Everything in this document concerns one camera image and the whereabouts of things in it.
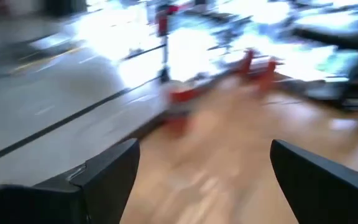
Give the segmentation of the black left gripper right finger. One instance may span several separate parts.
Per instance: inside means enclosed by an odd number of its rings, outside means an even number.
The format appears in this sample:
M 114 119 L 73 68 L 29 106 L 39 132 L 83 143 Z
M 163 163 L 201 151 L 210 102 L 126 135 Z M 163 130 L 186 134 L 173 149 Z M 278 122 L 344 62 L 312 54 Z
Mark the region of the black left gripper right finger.
M 358 224 L 358 171 L 279 139 L 270 161 L 299 224 Z

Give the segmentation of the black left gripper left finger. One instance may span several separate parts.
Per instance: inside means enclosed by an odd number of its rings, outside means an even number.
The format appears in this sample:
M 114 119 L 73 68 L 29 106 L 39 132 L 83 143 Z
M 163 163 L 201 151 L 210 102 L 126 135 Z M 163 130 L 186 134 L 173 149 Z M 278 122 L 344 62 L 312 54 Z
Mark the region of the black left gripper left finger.
M 70 179 L 79 187 L 91 224 L 119 224 L 137 176 L 140 144 L 129 139 L 85 162 Z

